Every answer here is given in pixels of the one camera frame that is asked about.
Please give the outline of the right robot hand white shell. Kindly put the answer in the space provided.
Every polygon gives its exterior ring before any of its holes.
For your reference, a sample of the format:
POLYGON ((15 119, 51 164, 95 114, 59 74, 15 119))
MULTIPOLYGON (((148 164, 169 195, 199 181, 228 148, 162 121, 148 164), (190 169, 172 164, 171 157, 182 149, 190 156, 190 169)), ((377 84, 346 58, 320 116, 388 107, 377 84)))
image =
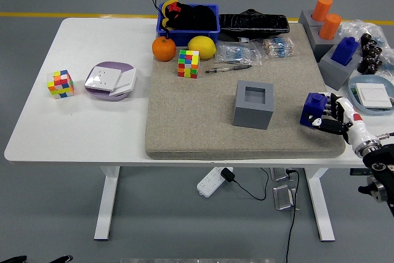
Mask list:
POLYGON ((377 136, 368 131, 361 115, 347 98, 328 92, 313 93, 313 95, 325 97, 326 105, 322 115, 311 113, 304 115, 312 128, 343 136, 346 143, 353 147, 354 152, 371 143, 379 143, 377 136))

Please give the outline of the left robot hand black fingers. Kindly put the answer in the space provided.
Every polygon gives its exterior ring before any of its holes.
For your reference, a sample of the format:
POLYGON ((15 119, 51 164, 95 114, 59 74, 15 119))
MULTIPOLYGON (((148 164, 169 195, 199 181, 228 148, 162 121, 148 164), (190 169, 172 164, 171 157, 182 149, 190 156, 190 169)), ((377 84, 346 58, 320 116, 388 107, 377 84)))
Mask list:
MULTIPOLYGON (((50 261, 50 263, 66 263, 66 262, 70 262, 73 260, 73 256, 71 255, 65 255, 65 256, 61 256, 56 258, 53 261, 50 261)), ((1 263, 24 263, 27 262, 27 256, 23 255, 23 256, 15 256, 12 258, 8 258, 4 261, 1 261, 1 263)))

